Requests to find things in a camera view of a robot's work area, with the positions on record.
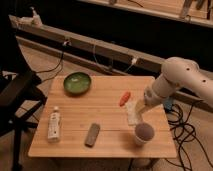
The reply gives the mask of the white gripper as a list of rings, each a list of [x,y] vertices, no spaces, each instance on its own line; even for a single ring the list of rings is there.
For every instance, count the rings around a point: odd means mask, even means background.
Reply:
[[[155,107],[160,104],[160,97],[148,86],[144,90],[144,102],[146,106]]]

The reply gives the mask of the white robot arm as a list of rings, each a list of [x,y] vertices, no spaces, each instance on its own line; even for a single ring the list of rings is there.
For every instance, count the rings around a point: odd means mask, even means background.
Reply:
[[[157,106],[181,88],[194,92],[213,107],[213,80],[200,72],[199,65],[189,59],[171,57],[161,65],[161,74],[144,90],[148,106]]]

